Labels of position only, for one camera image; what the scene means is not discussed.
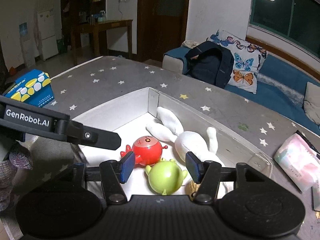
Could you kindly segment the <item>gloved grey knit hand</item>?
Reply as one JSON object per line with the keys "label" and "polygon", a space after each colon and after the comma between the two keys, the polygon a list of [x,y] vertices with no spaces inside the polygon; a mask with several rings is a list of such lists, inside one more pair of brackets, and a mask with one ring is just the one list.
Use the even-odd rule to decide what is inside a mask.
{"label": "gloved grey knit hand", "polygon": [[30,151],[19,142],[14,142],[9,147],[1,146],[1,154],[6,154],[1,160],[1,211],[4,211],[10,203],[10,195],[13,189],[12,181],[16,176],[17,170],[33,169],[33,161]]}

